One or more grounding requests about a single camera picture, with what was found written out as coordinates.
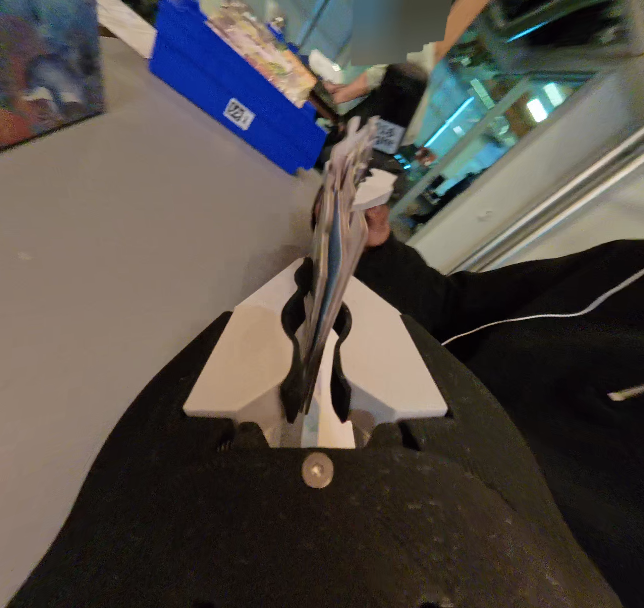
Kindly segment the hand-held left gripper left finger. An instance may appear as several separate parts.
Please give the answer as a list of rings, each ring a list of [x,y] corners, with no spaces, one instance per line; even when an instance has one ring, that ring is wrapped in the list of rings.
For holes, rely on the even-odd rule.
[[[296,293],[296,259],[239,303],[183,405],[187,416],[235,423],[282,423],[279,387],[288,375],[293,344],[281,322]]]

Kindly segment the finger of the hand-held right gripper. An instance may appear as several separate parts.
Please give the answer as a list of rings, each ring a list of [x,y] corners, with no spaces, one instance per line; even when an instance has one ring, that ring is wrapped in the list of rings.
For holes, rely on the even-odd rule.
[[[365,211],[386,205],[393,194],[397,175],[382,169],[369,169],[356,188],[352,211]]]

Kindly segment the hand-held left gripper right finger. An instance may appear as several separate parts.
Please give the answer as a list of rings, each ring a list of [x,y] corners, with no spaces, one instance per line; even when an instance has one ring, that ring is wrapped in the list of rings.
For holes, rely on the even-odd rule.
[[[334,330],[331,396],[340,421],[351,411],[366,415],[372,425],[447,414],[402,315],[355,277]]]

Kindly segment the person's right forearm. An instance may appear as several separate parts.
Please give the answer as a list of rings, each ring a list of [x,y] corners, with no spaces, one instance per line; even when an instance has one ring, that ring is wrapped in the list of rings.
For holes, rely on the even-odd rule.
[[[504,320],[509,313],[494,275],[443,274],[393,236],[364,251],[356,277],[441,341]]]

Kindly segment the person's right hand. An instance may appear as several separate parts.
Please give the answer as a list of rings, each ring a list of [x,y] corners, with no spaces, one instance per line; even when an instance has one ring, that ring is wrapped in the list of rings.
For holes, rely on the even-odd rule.
[[[368,236],[365,249],[372,249],[384,244],[391,235],[390,208],[387,204],[380,204],[364,210]]]

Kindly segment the white low cabinet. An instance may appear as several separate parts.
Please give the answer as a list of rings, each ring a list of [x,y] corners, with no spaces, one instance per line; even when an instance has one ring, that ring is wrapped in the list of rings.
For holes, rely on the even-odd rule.
[[[443,273],[458,269],[635,132],[643,120],[636,76],[630,63],[595,75],[407,244]]]

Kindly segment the person in black jacket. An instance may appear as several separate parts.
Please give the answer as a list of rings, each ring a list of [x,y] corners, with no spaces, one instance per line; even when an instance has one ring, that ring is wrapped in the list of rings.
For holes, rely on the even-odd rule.
[[[488,272],[508,317],[444,341],[520,428],[575,538],[643,606],[643,240]]]

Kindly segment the blue plastic bin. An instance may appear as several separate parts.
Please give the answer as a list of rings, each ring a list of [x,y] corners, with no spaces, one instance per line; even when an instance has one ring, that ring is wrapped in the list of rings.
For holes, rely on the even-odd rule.
[[[197,0],[159,0],[150,72],[290,175],[326,139],[315,108],[294,105],[213,29]]]

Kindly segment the illustrated puzzle box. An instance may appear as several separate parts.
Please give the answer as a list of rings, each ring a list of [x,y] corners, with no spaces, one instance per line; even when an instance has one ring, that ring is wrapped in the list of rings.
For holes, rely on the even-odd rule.
[[[104,109],[96,0],[1,0],[1,149]]]

